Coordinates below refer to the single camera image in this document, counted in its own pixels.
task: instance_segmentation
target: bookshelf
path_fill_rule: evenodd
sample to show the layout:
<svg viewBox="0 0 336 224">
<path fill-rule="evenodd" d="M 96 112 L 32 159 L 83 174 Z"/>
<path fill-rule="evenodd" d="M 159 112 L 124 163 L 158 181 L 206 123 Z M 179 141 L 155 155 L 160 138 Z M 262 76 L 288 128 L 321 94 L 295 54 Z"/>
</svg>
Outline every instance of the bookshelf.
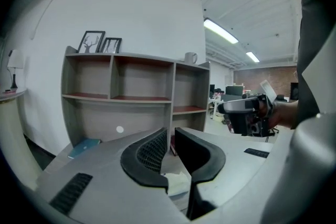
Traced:
<svg viewBox="0 0 336 224">
<path fill-rule="evenodd" d="M 203 131 L 209 76 L 208 62 L 189 65 L 147 55 L 78 54 L 68 46 L 61 99 L 70 141 L 73 146 L 84 138 L 105 142 L 166 127 L 169 145 L 175 127 Z"/>
</svg>

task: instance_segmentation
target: ceiling light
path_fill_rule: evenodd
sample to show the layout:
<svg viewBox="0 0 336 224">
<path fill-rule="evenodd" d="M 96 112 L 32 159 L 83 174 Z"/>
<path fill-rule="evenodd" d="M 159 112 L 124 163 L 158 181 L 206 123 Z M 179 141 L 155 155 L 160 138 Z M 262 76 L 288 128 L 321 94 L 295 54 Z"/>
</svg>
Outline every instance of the ceiling light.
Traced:
<svg viewBox="0 0 336 224">
<path fill-rule="evenodd" d="M 228 31 L 222 29 L 219 25 L 215 24 L 213 21 L 209 19 L 206 19 L 204 21 L 204 27 L 215 32 L 221 37 L 224 37 L 227 41 L 229 41 L 232 44 L 238 43 L 238 40 L 233 35 L 231 35 Z"/>
<path fill-rule="evenodd" d="M 260 62 L 259 59 L 253 54 L 253 52 L 246 53 L 249 58 L 251 58 L 254 62 Z"/>
</svg>

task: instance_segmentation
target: picture frame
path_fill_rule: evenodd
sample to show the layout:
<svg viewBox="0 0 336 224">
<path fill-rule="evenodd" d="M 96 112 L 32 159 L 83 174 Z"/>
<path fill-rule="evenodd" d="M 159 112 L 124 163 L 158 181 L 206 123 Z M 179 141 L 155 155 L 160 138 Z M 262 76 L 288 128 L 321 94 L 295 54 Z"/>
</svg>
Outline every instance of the picture frame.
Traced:
<svg viewBox="0 0 336 224">
<path fill-rule="evenodd" d="M 86 31 L 77 50 L 79 54 L 92 54 L 99 52 L 105 31 Z"/>
<path fill-rule="evenodd" d="M 103 54 L 117 54 L 121 45 L 122 38 L 107 37 L 99 52 Z"/>
</svg>

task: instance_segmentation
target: brick wall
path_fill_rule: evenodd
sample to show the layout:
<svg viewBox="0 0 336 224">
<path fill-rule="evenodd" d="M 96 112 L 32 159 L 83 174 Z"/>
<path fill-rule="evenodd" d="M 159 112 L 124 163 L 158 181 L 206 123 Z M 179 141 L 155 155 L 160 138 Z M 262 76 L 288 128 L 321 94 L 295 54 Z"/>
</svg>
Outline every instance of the brick wall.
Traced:
<svg viewBox="0 0 336 224">
<path fill-rule="evenodd" d="M 244 84 L 246 90 L 257 90 L 259 84 L 268 80 L 276 94 L 290 97 L 290 83 L 298 82 L 293 73 L 296 67 L 273 67 L 234 71 L 234 83 Z"/>
</svg>

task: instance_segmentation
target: small shelf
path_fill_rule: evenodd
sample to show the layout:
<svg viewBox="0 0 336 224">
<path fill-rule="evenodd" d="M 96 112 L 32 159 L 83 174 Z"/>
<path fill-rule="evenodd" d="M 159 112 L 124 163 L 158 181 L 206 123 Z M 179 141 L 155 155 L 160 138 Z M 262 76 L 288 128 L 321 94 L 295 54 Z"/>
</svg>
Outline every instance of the small shelf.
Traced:
<svg viewBox="0 0 336 224">
<path fill-rule="evenodd" d="M 166 97 L 141 97 L 141 96 L 128 96 L 119 95 L 111 99 L 113 102 L 124 103 L 171 103 L 172 101 Z"/>
<path fill-rule="evenodd" d="M 76 61 L 110 62 L 111 60 L 109 54 L 66 54 L 65 56 Z"/>
<path fill-rule="evenodd" d="M 123 102 L 170 103 L 173 75 L 171 62 L 114 56 L 110 97 Z"/>
<path fill-rule="evenodd" d="M 64 104 L 69 113 L 66 125 L 73 130 L 70 140 L 74 145 L 84 138 L 106 142 L 161 127 L 169 130 L 170 127 L 170 104 L 103 102 L 102 105 L 102 102 L 72 101 L 75 100 L 64 100 Z M 119 126 L 123 128 L 122 132 L 118 131 Z"/>
<path fill-rule="evenodd" d="M 185 62 L 178 62 L 176 64 L 176 68 L 181 69 L 181 70 L 194 71 L 194 72 L 202 72 L 204 70 L 210 71 L 209 67 L 199 66 L 199 65 L 196 65 L 196 64 L 185 63 Z"/>
<path fill-rule="evenodd" d="M 107 94 L 74 92 L 74 93 L 62 94 L 62 96 L 65 98 L 88 100 L 88 101 L 109 101 Z"/>
<path fill-rule="evenodd" d="M 176 127 L 187 127 L 198 131 L 203 131 L 206 112 L 173 114 L 171 135 L 175 135 Z"/>
<path fill-rule="evenodd" d="M 209 71 L 204 69 L 181 68 L 176 65 L 174 106 L 196 107 L 207 109 L 209 92 Z"/>
<path fill-rule="evenodd" d="M 206 112 L 206 109 L 202 109 L 194 105 L 174 106 L 173 108 L 173 115 L 182 115 L 182 114 L 191 114 L 200 112 Z"/>
<path fill-rule="evenodd" d="M 77 100 L 98 101 L 98 102 L 114 102 L 114 103 L 144 103 L 144 104 L 170 104 L 172 101 L 165 97 L 138 97 L 138 96 L 117 96 L 108 99 L 107 94 L 74 92 L 62 94 L 65 98 Z"/>
</svg>

